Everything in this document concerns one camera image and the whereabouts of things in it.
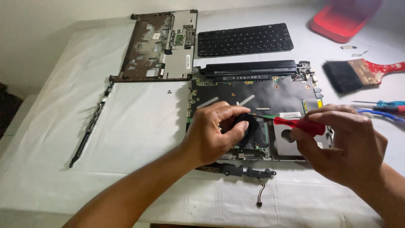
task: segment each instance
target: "hand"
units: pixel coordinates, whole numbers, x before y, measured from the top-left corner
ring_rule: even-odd
[[[229,106],[225,101],[199,109],[193,116],[187,134],[180,144],[182,151],[187,151],[195,167],[217,161],[232,146],[241,141],[249,126],[242,121],[230,128],[235,118],[249,113],[250,109],[241,106]],[[218,126],[227,130],[222,134]]]
[[[372,121],[349,105],[327,105],[304,118],[331,126],[334,147],[321,149],[309,134],[293,129],[298,150],[322,176],[351,189],[382,177],[388,140],[373,129]]]

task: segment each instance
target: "forearm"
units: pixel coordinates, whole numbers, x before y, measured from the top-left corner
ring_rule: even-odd
[[[153,201],[194,168],[184,154],[175,148],[119,180],[88,202],[64,227],[132,227]]]
[[[385,221],[386,227],[405,224],[405,178],[387,164],[382,166],[382,178],[354,189]]]

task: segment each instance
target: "blue screwdriver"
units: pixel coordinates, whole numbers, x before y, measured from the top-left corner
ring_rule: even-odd
[[[378,101],[378,102],[369,102],[369,101],[352,101],[352,102],[359,102],[359,103],[372,103],[377,104],[377,106],[399,106],[405,105],[405,101],[392,101],[392,102],[385,102],[385,101]]]

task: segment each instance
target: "black keyboard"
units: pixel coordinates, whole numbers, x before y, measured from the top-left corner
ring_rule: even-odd
[[[277,52],[293,48],[285,23],[198,34],[199,57]]]

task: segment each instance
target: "red container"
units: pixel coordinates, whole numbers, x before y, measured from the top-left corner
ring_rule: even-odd
[[[347,43],[381,5],[382,0],[333,0],[313,17],[310,27],[332,40]]]

